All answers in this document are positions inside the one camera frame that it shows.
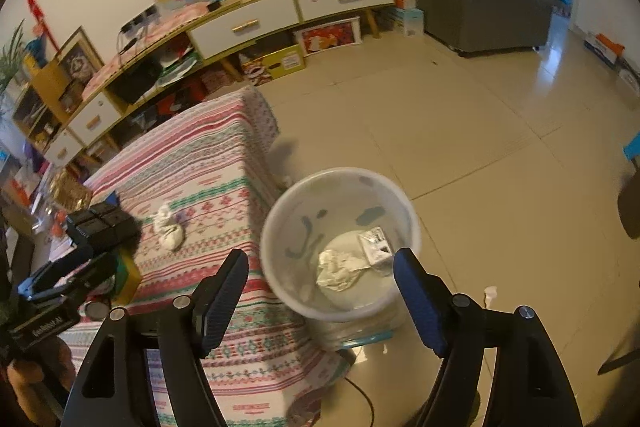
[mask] striped tablecloth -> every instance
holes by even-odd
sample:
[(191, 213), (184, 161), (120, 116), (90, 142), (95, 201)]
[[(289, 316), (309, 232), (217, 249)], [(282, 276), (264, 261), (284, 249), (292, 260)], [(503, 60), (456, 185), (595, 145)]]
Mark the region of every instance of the striped tablecloth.
[[(312, 343), (303, 319), (276, 298), (260, 268), (260, 232), (279, 194), (265, 156), (277, 133), (268, 104), (247, 87), (172, 118), (87, 181), (94, 201), (116, 190), (122, 207), (143, 219), (135, 256), (143, 279), (128, 306), (133, 313), (189, 294), (232, 248), (249, 256), (249, 279), (222, 345), (202, 361), (231, 426), (304, 425), (319, 413), (322, 390), (348, 369)], [(161, 250), (151, 223), (165, 201), (186, 231), (175, 252)], [(59, 245), (52, 257), (65, 251)], [(76, 368), (98, 327), (84, 322), (62, 335)], [(175, 425), (159, 353), (148, 356), (161, 424)]]

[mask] white plastic bucket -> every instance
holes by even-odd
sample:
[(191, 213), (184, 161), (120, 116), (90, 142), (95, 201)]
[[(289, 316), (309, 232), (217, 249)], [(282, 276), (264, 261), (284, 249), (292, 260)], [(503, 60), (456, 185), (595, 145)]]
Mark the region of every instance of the white plastic bucket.
[(319, 321), (370, 317), (399, 296), (392, 275), (366, 270), (347, 290), (316, 284), (318, 254), (336, 237), (382, 227), (391, 248), (420, 253), (421, 234), (411, 201), (393, 182), (366, 169), (316, 172), (287, 190), (269, 212), (260, 238), (262, 270), (287, 306)]

